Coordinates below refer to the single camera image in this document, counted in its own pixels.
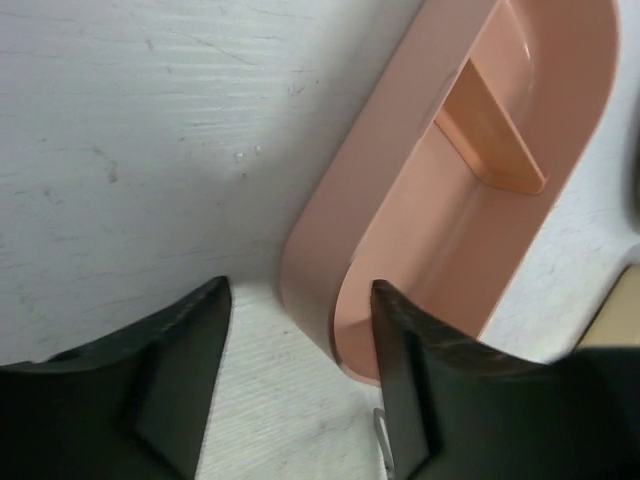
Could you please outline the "pink lunch box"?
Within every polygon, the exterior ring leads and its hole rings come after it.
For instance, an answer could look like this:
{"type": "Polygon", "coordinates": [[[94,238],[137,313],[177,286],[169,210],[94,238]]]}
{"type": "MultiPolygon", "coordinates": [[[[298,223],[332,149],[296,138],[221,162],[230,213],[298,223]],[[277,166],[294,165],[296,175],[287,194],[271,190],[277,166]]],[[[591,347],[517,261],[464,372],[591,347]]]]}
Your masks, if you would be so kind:
{"type": "Polygon", "coordinates": [[[281,297],[349,377],[379,381],[376,279],[477,336],[606,109],[614,1],[427,1],[286,242],[281,297]]]}

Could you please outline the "metal tongs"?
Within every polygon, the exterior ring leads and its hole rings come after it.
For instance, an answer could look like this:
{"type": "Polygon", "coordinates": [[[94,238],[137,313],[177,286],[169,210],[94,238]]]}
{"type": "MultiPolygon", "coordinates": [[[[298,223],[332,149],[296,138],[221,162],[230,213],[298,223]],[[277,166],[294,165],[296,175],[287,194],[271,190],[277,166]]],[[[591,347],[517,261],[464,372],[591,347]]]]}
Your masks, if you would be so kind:
{"type": "Polygon", "coordinates": [[[392,480],[395,478],[395,465],[386,427],[385,411],[380,407],[373,409],[373,426],[380,447],[387,478],[392,480]]]}

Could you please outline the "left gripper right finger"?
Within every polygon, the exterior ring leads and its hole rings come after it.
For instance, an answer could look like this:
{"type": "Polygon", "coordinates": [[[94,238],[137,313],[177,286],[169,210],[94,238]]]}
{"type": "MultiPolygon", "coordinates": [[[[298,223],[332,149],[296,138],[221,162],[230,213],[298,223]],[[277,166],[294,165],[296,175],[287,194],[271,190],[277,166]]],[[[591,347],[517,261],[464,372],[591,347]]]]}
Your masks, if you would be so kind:
{"type": "Polygon", "coordinates": [[[385,280],[371,320],[394,479],[635,479],[639,351],[548,364],[490,347],[385,280]]]}

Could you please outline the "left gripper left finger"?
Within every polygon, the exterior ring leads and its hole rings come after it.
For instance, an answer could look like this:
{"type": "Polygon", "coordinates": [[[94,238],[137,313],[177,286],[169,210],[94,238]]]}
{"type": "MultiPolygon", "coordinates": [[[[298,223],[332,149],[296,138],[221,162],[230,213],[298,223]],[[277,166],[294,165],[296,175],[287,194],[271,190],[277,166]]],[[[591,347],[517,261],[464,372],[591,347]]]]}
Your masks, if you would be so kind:
{"type": "Polygon", "coordinates": [[[5,479],[192,479],[232,310],[216,277],[43,362],[1,369],[5,479]]]}

